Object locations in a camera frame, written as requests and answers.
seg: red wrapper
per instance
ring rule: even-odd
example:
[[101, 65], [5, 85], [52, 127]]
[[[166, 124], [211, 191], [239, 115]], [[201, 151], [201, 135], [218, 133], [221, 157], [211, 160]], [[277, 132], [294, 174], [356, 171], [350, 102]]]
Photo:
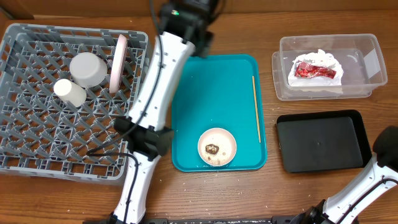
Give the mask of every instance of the red wrapper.
[[336, 71], [326, 68], [310, 65], [309, 63], [299, 62], [299, 65], [296, 68], [296, 72], [294, 76], [300, 78], [313, 78], [313, 77], [328, 77], [334, 78], [336, 75]]

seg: wooden stick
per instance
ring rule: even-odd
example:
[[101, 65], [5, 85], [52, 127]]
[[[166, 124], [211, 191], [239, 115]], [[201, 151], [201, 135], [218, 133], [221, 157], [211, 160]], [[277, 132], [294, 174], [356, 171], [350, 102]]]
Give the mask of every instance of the wooden stick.
[[257, 111], [256, 85], [254, 84], [254, 76], [252, 78], [253, 78], [253, 91], [254, 91], [254, 106], [256, 107], [257, 132], [259, 133], [259, 143], [261, 143], [259, 112]]

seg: blue tray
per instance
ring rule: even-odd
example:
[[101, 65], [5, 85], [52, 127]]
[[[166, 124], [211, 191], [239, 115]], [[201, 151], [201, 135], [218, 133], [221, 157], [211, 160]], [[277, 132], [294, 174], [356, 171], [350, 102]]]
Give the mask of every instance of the blue tray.
[[[252, 76], [256, 83], [261, 143]], [[209, 166], [199, 156], [199, 137], [210, 128], [223, 128], [235, 137], [235, 158], [225, 166]], [[172, 160], [181, 171], [260, 169], [267, 160], [267, 147], [256, 60], [250, 55], [189, 58], [172, 103], [172, 129]]]

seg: dish rack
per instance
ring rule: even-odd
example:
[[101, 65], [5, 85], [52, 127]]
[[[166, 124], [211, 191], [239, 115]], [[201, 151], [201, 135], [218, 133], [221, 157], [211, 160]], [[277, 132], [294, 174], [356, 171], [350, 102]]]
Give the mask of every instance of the dish rack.
[[[120, 90], [109, 94], [109, 74], [119, 35], [128, 39]], [[72, 80], [68, 66], [91, 52], [108, 66], [104, 81], [85, 89], [79, 107], [62, 102], [53, 85]], [[86, 152], [115, 138], [114, 119], [125, 116], [148, 71], [152, 49], [138, 31], [10, 25], [0, 45], [0, 173], [122, 184], [127, 159]], [[119, 141], [102, 152], [126, 152]]]

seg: black container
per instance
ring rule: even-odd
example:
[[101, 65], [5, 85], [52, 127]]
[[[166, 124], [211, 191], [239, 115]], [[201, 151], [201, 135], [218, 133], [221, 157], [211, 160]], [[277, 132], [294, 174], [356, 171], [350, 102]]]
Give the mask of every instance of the black container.
[[359, 168], [372, 158], [356, 110], [282, 115], [277, 132], [287, 172]]

